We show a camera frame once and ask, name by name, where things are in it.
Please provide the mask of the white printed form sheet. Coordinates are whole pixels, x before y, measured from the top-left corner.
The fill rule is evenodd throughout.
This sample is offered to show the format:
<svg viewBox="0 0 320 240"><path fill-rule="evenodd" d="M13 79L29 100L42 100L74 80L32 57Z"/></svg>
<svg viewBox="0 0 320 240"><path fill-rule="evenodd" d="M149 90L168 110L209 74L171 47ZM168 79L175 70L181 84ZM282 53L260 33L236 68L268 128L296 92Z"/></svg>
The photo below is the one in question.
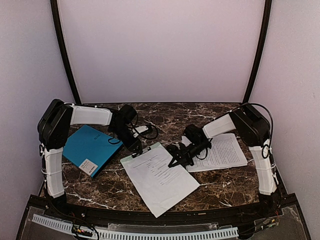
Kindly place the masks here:
<svg viewBox="0 0 320 240"><path fill-rule="evenodd" d="M120 160L143 202L158 218L194 192L200 184L181 165L168 167L172 156L157 142L145 153Z"/></svg>

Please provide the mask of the mint green clipboard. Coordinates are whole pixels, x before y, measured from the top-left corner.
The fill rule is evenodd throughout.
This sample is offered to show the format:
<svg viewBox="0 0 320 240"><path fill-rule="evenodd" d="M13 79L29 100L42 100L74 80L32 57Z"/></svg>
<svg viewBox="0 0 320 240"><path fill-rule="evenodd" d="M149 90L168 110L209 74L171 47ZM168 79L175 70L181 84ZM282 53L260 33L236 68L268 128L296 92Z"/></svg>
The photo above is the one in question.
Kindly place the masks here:
<svg viewBox="0 0 320 240"><path fill-rule="evenodd" d="M135 189L151 213L157 218L174 205L170 187L175 173L168 167L172 156L162 146L121 163Z"/></svg>

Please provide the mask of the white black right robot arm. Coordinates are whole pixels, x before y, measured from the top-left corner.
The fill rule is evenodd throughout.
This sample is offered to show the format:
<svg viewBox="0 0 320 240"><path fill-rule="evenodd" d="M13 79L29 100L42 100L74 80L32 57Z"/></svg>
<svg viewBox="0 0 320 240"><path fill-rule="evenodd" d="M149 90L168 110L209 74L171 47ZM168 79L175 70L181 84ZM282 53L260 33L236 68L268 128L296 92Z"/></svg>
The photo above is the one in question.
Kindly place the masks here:
<svg viewBox="0 0 320 240"><path fill-rule="evenodd" d="M267 120L256 109L256 106L263 108L268 114L270 113L261 104L247 102L202 127L197 127L194 124L188 125L184 129L183 135L190 141L190 144L188 146L183 143L170 144L166 147L172 156L168 167L194 165L193 158L202 151L210 149L212 147L211 140L214 137L236 130L253 156L259 181L259 193L271 196L278 188L271 150L274 123L272 118Z"/></svg>

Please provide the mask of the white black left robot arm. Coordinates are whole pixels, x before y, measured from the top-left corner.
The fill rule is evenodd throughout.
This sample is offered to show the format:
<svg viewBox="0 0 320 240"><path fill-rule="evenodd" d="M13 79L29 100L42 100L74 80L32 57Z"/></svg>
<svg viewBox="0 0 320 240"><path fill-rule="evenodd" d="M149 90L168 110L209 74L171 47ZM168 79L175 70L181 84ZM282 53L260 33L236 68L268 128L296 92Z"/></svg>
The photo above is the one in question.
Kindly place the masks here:
<svg viewBox="0 0 320 240"><path fill-rule="evenodd" d="M151 125L136 127L133 124L136 110L129 104L121 109L98 106L84 106L54 99L37 125L39 134L39 155L42 158L42 174L46 191L52 198L65 194L62 176L63 148L66 145L69 129L73 125L107 126L124 146L133 154L143 152L139 137L145 138L152 131Z"/></svg>

